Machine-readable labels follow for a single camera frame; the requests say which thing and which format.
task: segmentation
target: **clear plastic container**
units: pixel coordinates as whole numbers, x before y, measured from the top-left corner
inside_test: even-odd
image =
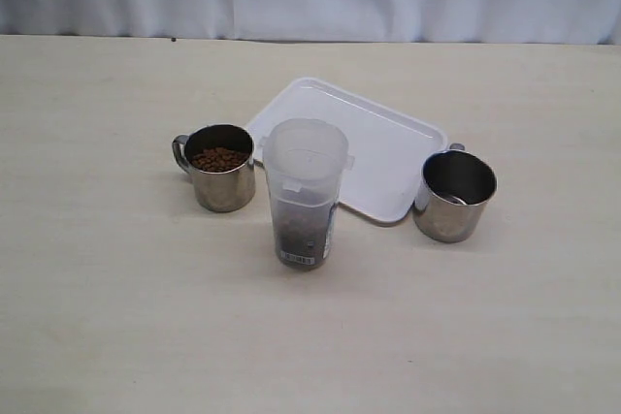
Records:
[[[322,120],[295,118],[265,141],[265,167],[278,258],[311,270],[330,253],[334,217],[347,155],[345,134]]]

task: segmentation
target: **table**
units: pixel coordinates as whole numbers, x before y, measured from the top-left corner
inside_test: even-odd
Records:
[[[194,201],[171,139],[316,76],[496,170],[469,240],[339,212],[273,252],[266,183]],[[611,413],[621,48],[0,38],[0,410]]]

